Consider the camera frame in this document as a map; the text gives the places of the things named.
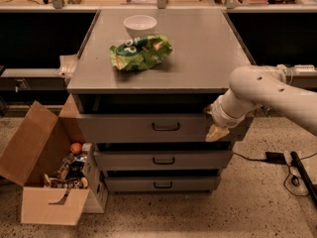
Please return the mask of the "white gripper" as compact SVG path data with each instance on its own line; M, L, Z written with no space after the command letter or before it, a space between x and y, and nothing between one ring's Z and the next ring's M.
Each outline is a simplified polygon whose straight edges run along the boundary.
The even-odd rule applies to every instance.
M247 111L235 95L221 95L212 104L204 108L204 112L212 115L213 121L206 135L207 142L215 142L226 137L228 128L237 127L244 119Z

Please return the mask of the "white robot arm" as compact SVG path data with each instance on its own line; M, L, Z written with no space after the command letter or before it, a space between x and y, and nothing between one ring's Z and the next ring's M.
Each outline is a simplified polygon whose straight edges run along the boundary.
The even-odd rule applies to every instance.
M260 106L279 115L313 135L317 135L317 93L286 83L286 72L275 66L245 65L234 69L229 89L205 112L213 119L207 142L226 137L246 115Z

